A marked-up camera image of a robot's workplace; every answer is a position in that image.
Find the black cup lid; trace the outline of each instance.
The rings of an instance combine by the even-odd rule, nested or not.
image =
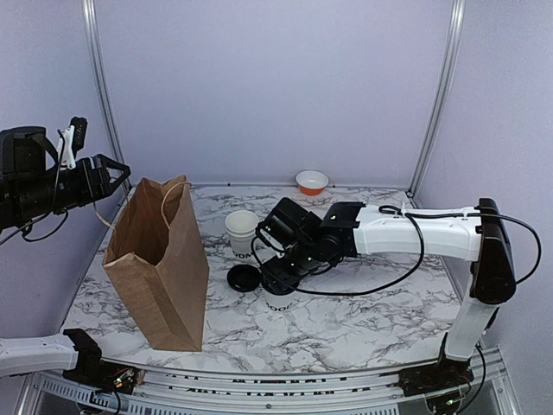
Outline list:
[[[228,284],[236,291],[254,291],[261,283],[261,272],[251,265],[235,265],[226,274]]]

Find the purple wall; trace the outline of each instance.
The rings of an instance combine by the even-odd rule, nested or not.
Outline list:
[[[451,2],[99,2],[135,177],[407,187]]]
[[[0,129],[44,125],[57,144],[56,129],[67,127],[73,115],[84,116],[89,128],[79,155],[110,155],[80,3],[3,2],[0,38]],[[104,215],[113,213],[117,201],[100,204]],[[36,235],[58,220],[45,220]],[[34,244],[14,238],[0,247],[0,337],[49,335],[59,329],[104,231],[92,208],[84,207],[71,211],[52,238]],[[0,413],[12,413],[17,383],[0,380]]]
[[[470,1],[454,84],[419,199],[427,208],[494,198],[528,221],[543,242],[538,273],[499,313],[487,343],[498,342],[523,414],[553,402],[553,3]],[[509,226],[518,275],[536,249]],[[463,284],[468,266],[452,261]]]

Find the white bowl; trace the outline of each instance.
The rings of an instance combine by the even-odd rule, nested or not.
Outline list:
[[[296,182],[302,193],[308,196],[316,196],[328,185],[328,177],[320,171],[304,170],[296,176]]]

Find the brown paper bag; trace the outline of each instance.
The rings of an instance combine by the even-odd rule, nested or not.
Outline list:
[[[162,200],[169,190],[168,229]],[[163,185],[140,181],[115,226],[104,269],[152,348],[201,351],[209,266],[185,176]]]

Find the white marble surface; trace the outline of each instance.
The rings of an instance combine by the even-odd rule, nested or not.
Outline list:
[[[225,234],[225,217],[249,209],[263,218],[288,196],[323,216],[336,201],[399,205],[403,192],[331,188],[308,198],[296,188],[206,187],[193,189],[211,276],[203,352],[152,350],[102,268],[106,235],[69,311],[64,328],[79,327],[104,357],[154,367],[228,373],[312,373],[389,366],[435,358],[459,309],[440,261],[426,258],[401,284],[368,297],[297,294],[289,312],[268,310],[261,288],[241,294],[226,282],[236,264]],[[262,252],[267,259],[269,252]],[[349,259],[328,274],[306,278],[303,288],[364,291],[396,279],[416,255]]]

